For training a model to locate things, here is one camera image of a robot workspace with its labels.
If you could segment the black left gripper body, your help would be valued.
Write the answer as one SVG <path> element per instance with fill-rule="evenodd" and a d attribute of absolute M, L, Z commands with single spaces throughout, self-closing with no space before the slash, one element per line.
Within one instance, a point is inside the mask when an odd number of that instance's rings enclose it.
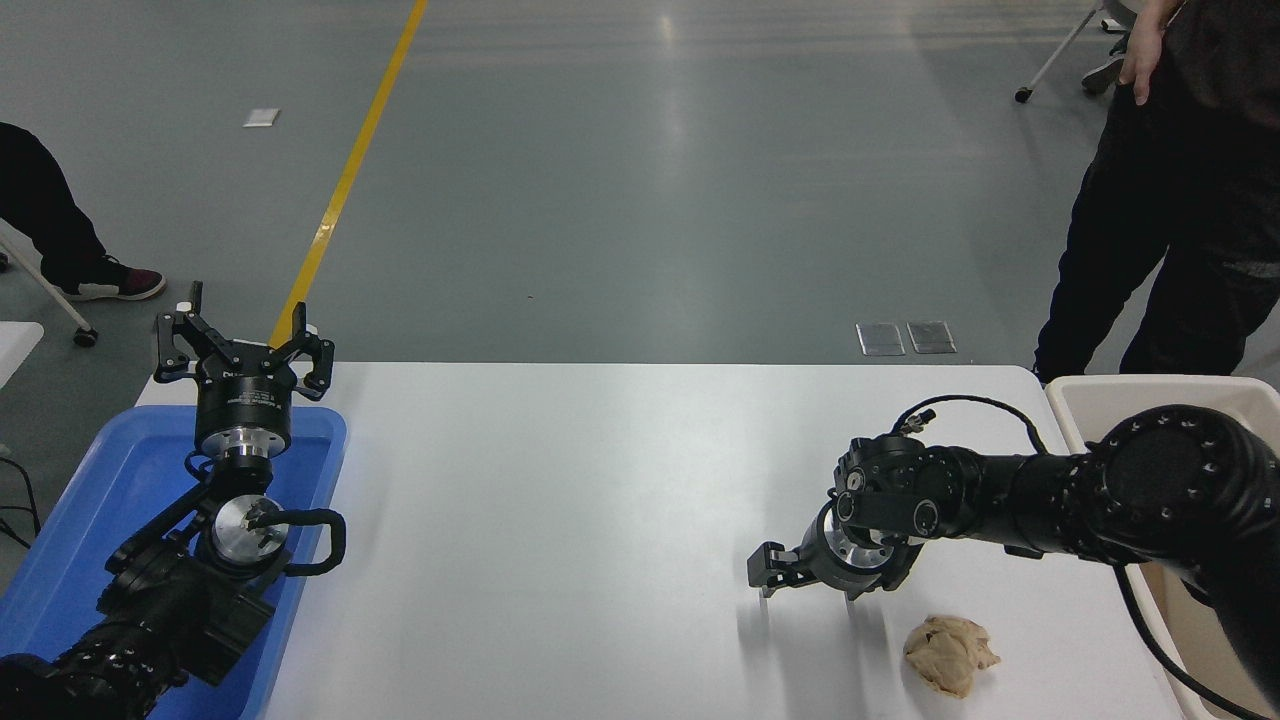
<path fill-rule="evenodd" d="M 251 345 L 232 354 L 241 359 L 239 368 L 216 354 L 198 360 L 197 446 L 227 446 L 238 432 L 256 436 L 266 446 L 291 445 L 292 393 L 298 377 L 287 364 L 265 369 L 266 355 L 264 346 Z"/>

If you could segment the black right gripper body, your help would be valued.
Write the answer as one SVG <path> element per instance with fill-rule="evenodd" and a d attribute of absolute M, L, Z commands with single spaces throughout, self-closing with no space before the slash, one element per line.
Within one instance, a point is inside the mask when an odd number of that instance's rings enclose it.
<path fill-rule="evenodd" d="M 852 602 L 874 591 L 896 591 L 908 578 L 922 544 L 884 543 L 870 530 L 846 529 L 826 503 L 797 547 L 801 574 L 845 593 Z"/>

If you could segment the standing person's hand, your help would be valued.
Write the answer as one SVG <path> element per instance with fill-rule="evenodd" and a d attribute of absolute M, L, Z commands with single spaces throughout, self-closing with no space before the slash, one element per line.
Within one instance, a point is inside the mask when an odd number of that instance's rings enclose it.
<path fill-rule="evenodd" d="M 1132 91 L 1134 104 L 1149 100 L 1151 77 L 1164 51 L 1164 36 L 1179 1 L 1143 1 L 1129 33 L 1117 85 Z"/>

